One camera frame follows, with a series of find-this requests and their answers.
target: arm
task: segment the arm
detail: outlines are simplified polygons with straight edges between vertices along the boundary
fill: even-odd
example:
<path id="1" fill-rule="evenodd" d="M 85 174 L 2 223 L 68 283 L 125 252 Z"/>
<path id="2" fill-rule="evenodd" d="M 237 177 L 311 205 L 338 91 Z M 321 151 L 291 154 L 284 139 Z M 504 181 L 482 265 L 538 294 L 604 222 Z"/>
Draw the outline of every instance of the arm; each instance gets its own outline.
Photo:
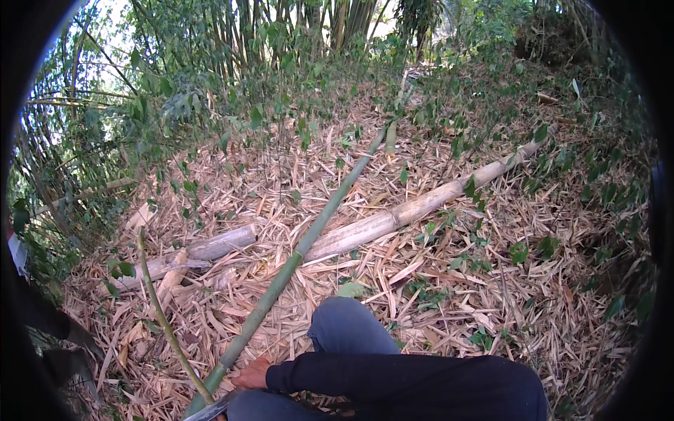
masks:
<path id="1" fill-rule="evenodd" d="M 308 352 L 276 366 L 258 358 L 232 384 L 284 393 L 308 390 L 344 395 L 413 418 L 451 412 L 457 420 L 538 421 L 545 420 L 547 412 L 537 374 L 523 364 L 493 356 Z"/>

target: green bamboo pole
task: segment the green bamboo pole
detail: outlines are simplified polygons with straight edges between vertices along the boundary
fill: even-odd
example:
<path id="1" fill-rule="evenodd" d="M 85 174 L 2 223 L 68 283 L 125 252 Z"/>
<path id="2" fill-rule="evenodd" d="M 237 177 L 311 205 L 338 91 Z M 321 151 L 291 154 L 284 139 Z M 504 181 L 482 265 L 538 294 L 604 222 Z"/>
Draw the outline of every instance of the green bamboo pole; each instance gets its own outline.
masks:
<path id="1" fill-rule="evenodd" d="M 318 215 L 318 217 L 316 217 L 316 220 L 309 227 L 307 233 L 304 234 L 302 240 L 300 240 L 297 247 L 295 247 L 295 250 L 290 256 L 290 259 L 288 259 L 283 267 L 281 267 L 281 270 L 274 277 L 274 280 L 269 285 L 269 288 L 267 288 L 260 300 L 257 302 L 257 308 L 253 310 L 248 315 L 246 321 L 243 322 L 243 325 L 241 326 L 241 335 L 234 336 L 232 342 L 220 357 L 218 364 L 216 364 L 215 368 L 208 375 L 206 381 L 204 382 L 206 389 L 210 393 L 213 393 L 218 388 L 229 367 L 231 367 L 237 360 L 239 354 L 243 351 L 243 348 L 246 346 L 246 344 L 248 344 L 251 336 L 253 336 L 253 333 L 255 333 L 267 313 L 269 313 L 272 305 L 274 305 L 276 299 L 281 295 L 281 292 L 288 284 L 290 277 L 293 275 L 293 273 L 295 273 L 297 266 L 307 254 L 307 251 L 309 251 L 309 248 L 311 248 L 313 242 L 316 241 L 316 238 L 318 238 L 323 228 L 326 227 L 328 220 L 337 210 L 340 203 L 342 203 L 342 199 L 344 199 L 344 196 L 346 196 L 348 190 L 363 171 L 368 161 L 370 161 L 370 156 L 374 155 L 374 153 L 377 151 L 377 148 L 381 144 L 381 141 L 384 140 L 386 129 L 387 127 L 384 126 L 379 131 L 377 137 L 374 139 L 370 145 L 370 148 L 367 150 L 367 155 L 361 157 L 353 170 L 342 181 L 342 185 L 339 186 L 339 189 L 337 189 L 337 191 L 332 194 L 329 202 L 326 204 L 325 208 L 323 208 L 323 211 Z M 187 411 L 183 414 L 183 419 L 190 415 L 194 415 L 203 408 L 203 397 L 198 394 L 195 395 L 191 404 L 189 404 Z"/>
<path id="2" fill-rule="evenodd" d="M 159 299 L 157 299 L 157 293 L 154 291 L 154 286 L 152 285 L 152 278 L 150 277 L 150 270 L 148 269 L 148 264 L 145 261 L 145 233 L 143 229 L 141 228 L 140 234 L 138 234 L 137 237 L 137 242 L 138 242 L 138 257 L 140 258 L 140 267 L 143 269 L 143 276 L 145 278 L 145 288 L 148 289 L 148 294 L 150 295 L 150 301 L 152 301 L 152 305 L 154 306 L 154 311 L 157 313 L 157 319 L 159 320 L 159 324 L 161 327 L 164 329 L 164 334 L 166 335 L 166 338 L 168 339 L 168 342 L 171 344 L 171 348 L 175 351 L 175 353 L 178 355 L 178 359 L 180 360 L 180 363 L 183 366 L 183 370 L 187 373 L 187 376 L 192 380 L 192 383 L 194 383 L 194 386 L 197 388 L 199 391 L 199 396 L 202 399 L 206 399 L 206 401 L 211 404 L 213 403 L 213 398 L 211 397 L 211 392 L 206 390 L 206 387 L 202 383 L 202 381 L 199 379 L 197 376 L 197 373 L 194 372 L 194 369 L 192 368 L 191 365 L 189 365 L 189 361 L 187 361 L 187 357 L 183 354 L 183 351 L 180 349 L 180 345 L 178 344 L 178 339 L 175 337 L 175 334 L 173 333 L 173 329 L 171 329 L 171 324 L 169 324 L 169 321 L 166 320 L 166 316 L 164 315 L 164 311 L 162 310 L 161 304 L 159 304 Z"/>

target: ground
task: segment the ground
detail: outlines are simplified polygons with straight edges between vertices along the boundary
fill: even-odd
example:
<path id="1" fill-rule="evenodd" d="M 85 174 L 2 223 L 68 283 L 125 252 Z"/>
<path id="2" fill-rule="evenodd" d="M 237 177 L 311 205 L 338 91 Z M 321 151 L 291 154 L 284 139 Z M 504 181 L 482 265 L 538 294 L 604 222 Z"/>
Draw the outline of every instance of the ground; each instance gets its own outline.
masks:
<path id="1" fill-rule="evenodd" d="M 411 103 L 415 101 L 421 99 L 413 96 Z M 556 122 L 554 104 L 538 108 L 544 120 Z M 129 211 L 121 218 L 117 239 L 85 259 L 64 285 L 65 311 L 95 332 L 108 352 L 104 362 L 96 363 L 94 378 L 104 400 L 116 408 L 104 404 L 101 411 L 91 411 L 91 419 L 117 414 L 124 420 L 134 416 L 174 420 L 195 393 L 148 316 L 146 292 L 120 292 L 117 297 L 101 292 L 100 279 L 109 272 L 106 258 L 121 257 L 137 264 L 137 249 L 132 246 L 137 228 L 126 222 L 145 205 L 148 258 L 255 224 L 257 242 L 212 262 L 210 268 L 188 271 L 183 285 L 196 286 L 185 287 L 168 310 L 184 352 L 204 378 L 328 195 L 385 122 L 367 99 L 354 101 L 348 118 L 321 127 L 306 152 L 292 148 L 279 154 L 274 148 L 246 148 L 242 137 L 231 142 L 227 155 L 216 144 L 202 146 L 189 159 L 185 151 L 169 162 L 173 173 L 165 174 L 163 182 L 153 175 L 137 187 Z M 285 135 L 299 145 L 293 123 L 287 120 L 288 130 L 282 128 L 280 135 L 272 127 L 272 142 Z M 362 125 L 363 134 L 345 154 L 337 139 L 352 124 Z M 506 127 L 500 142 L 472 160 L 463 154 L 455 161 L 452 131 L 429 142 L 426 133 L 402 119 L 395 157 L 388 159 L 383 146 L 378 149 L 324 233 L 410 201 L 513 152 L 516 146 L 508 137 L 530 130 L 530 124 L 522 115 Z M 550 159 L 556 159 L 565 146 L 587 144 L 580 131 L 571 133 L 571 126 L 560 126 L 554 148 L 546 151 Z M 336 165 L 336 156 L 344 156 L 343 168 Z M 198 182 L 204 222 L 200 230 L 193 218 L 182 214 L 183 208 L 190 209 L 186 192 L 176 194 L 169 184 L 170 179 L 183 180 L 176 165 L 182 160 L 189 161 L 189 180 Z M 243 167 L 233 168 L 230 163 Z M 401 183 L 404 166 L 406 182 Z M 231 390 L 229 379 L 258 356 L 282 362 L 311 351 L 306 333 L 312 312 L 342 284 L 356 282 L 366 286 L 358 299 L 390 329 L 403 353 L 503 356 L 538 373 L 555 418 L 596 410 L 632 353 L 624 331 L 634 323 L 634 316 L 607 317 L 612 291 L 601 294 L 588 287 L 595 275 L 608 273 L 593 259 L 597 241 L 615 236 L 617 220 L 606 209 L 590 209 L 582 203 L 586 178 L 582 168 L 559 174 L 533 194 L 527 193 L 522 184 L 536 167 L 534 156 L 494 179 L 483 188 L 483 197 L 489 198 L 483 209 L 473 199 L 460 197 L 445 203 L 440 212 L 356 251 L 302 264 L 215 396 Z M 612 177 L 628 183 L 631 175 L 616 170 Z M 157 185 L 162 186 L 161 194 Z M 147 199 L 157 202 L 156 213 L 147 212 Z M 641 205 L 623 219 L 644 209 Z M 555 247 L 552 240 L 549 247 L 539 248 L 546 237 L 556 238 L 559 244 Z M 645 238 L 641 229 L 634 241 L 645 242 Z M 524 261 L 515 264 L 517 252 Z M 613 275 L 628 278 L 643 261 L 643 253 L 625 249 L 619 258 L 623 267 Z M 409 273 L 389 286 L 389 280 L 401 272 Z M 80 399 L 97 408 L 86 391 L 79 393 Z M 327 401 L 314 397 L 319 405 Z"/>

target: jeans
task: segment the jeans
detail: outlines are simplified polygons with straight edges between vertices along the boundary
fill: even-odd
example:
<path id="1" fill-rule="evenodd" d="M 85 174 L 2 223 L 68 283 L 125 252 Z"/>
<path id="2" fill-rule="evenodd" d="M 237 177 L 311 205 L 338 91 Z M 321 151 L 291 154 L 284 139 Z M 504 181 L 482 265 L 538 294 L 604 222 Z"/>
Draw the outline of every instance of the jeans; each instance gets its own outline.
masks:
<path id="1" fill-rule="evenodd" d="M 381 323 L 359 301 L 347 297 L 323 300 L 311 318 L 307 336 L 316 352 L 337 354 L 399 354 L 400 350 Z M 320 411 L 311 411 L 284 395 L 263 389 L 240 393 L 229 403 L 230 421 L 342 419 Z"/>

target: hand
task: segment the hand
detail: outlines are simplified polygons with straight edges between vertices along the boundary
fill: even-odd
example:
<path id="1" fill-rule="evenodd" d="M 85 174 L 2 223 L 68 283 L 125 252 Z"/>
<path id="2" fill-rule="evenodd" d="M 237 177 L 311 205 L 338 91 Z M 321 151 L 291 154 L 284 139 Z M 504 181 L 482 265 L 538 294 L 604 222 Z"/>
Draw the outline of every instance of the hand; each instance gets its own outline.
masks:
<path id="1" fill-rule="evenodd" d="M 232 384 L 244 389 L 266 389 L 267 369 L 271 365 L 267 358 L 259 357 L 241 370 L 241 374 L 232 379 Z"/>

